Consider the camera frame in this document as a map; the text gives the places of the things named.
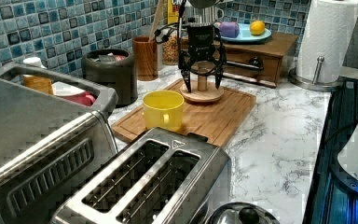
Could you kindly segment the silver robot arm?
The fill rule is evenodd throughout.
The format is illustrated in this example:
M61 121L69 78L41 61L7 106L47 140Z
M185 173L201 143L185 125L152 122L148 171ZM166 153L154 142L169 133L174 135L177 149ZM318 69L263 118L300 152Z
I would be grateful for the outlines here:
M178 68L188 92L192 92L190 77L214 76L220 88L227 62L221 33L214 25L213 7L218 0L183 0L178 15Z

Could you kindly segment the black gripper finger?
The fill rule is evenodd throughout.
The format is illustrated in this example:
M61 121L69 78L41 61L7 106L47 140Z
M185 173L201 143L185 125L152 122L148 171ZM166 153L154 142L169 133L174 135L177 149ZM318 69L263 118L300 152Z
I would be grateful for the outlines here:
M227 62L227 58L222 56L214 63L214 76L215 76L215 87L220 88L221 80L224 73L224 65Z
M190 70L192 68L192 65L196 61L193 59L186 60L186 53L180 52L179 53L179 61L178 61L178 68L181 71L181 75L183 78L183 81L185 82L186 88L188 92L191 92L191 81L190 81Z

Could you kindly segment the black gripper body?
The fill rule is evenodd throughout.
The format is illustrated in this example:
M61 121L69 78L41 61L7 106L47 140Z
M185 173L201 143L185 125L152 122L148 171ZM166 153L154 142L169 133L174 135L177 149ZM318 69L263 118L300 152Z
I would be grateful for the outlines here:
M217 47L214 40L220 36L212 23L191 23L186 26L188 47L183 51L184 63L224 62L224 46Z

